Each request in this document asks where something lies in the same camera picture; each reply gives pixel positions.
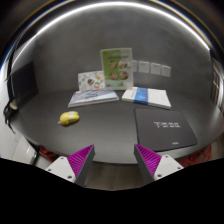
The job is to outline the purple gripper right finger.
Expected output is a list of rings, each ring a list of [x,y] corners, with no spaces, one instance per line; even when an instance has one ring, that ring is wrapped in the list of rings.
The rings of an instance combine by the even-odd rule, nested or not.
[[[138,144],[134,145],[134,155],[145,185],[183,169],[171,156],[161,156]]]

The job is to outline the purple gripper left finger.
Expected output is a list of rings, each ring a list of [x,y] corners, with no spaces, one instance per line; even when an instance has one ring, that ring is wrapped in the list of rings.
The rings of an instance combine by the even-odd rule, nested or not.
[[[60,156],[46,171],[83,187],[94,156],[94,145],[90,145],[69,157]]]

